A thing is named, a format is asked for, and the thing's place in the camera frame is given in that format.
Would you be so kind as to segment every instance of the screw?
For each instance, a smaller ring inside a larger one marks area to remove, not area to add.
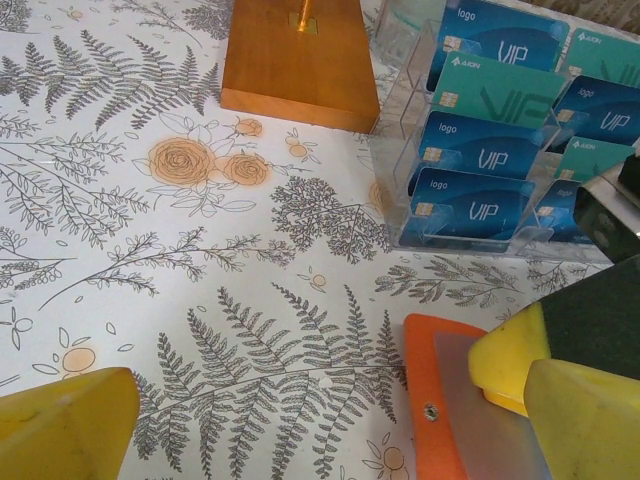
[[[436,407],[433,403],[427,403],[424,407],[424,416],[427,417],[427,420],[430,422],[435,422],[440,413],[438,412],[438,407]]]

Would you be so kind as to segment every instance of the vip card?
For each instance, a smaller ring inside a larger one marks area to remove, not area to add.
[[[640,44],[579,28],[564,61],[573,76],[585,75],[640,88]]]
[[[553,71],[568,33],[558,20],[482,0],[448,0],[427,88],[436,88],[449,52]]]
[[[538,129],[564,83],[555,73],[450,52],[433,102],[448,113]]]
[[[409,195],[424,166],[524,180],[543,141],[540,130],[432,111]]]
[[[580,182],[556,180],[536,205],[523,228],[537,226],[552,230],[549,241],[590,244],[589,237],[576,225],[573,209]]]
[[[622,163],[635,153],[633,147],[573,137],[562,155],[555,178],[586,182]]]
[[[577,77],[554,109],[561,131],[550,150],[562,153],[579,136],[633,145],[640,136],[640,89]]]
[[[533,189],[523,180],[423,168],[400,244],[427,246],[434,236],[509,240]]]

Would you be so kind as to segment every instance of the blue vip card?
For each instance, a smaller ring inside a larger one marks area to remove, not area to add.
[[[425,166],[524,180],[543,141],[541,130],[432,111],[409,195]]]
[[[448,0],[427,88],[435,90],[451,51],[552,71],[568,33],[558,20],[481,0]]]
[[[523,180],[423,168],[400,245],[433,247],[441,241],[433,235],[507,241],[534,186]]]
[[[580,182],[556,180],[536,205],[535,217],[532,213],[523,227],[539,225],[553,229],[549,239],[551,242],[592,243],[573,219],[576,193],[580,185]]]
[[[552,152],[562,153],[573,136],[632,145],[640,136],[640,89],[577,77],[554,108],[561,131]]]

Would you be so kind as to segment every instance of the card chip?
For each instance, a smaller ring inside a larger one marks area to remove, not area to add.
[[[456,103],[458,103],[458,94],[451,92],[442,92],[439,103],[443,107],[455,107]]]
[[[564,123],[571,120],[571,117],[573,117],[573,110],[567,110],[566,108],[560,110],[557,115],[558,121]]]
[[[462,44],[462,39],[458,37],[452,37],[451,35],[446,35],[444,37],[444,47],[442,50],[445,52],[458,51],[460,50],[460,45]]]
[[[564,169],[560,172],[560,176],[558,178],[562,180],[571,180],[574,173],[575,172],[573,170]]]
[[[553,213],[553,207],[540,207],[538,209],[538,216],[539,217],[548,217],[552,213]]]
[[[424,151],[424,155],[422,159],[426,160],[427,162],[437,163],[440,161],[441,155],[442,155],[442,149],[429,147]]]
[[[419,217],[428,217],[433,211],[433,203],[421,202],[416,206],[416,215]]]

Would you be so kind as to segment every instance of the teal vip card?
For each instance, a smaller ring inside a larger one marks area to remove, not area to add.
[[[555,178],[586,182],[624,162],[633,153],[635,149],[627,145],[573,137],[567,144]]]
[[[640,44],[579,28],[565,59],[573,76],[640,88]]]
[[[564,83],[555,73],[451,52],[433,102],[456,115],[542,128]]]

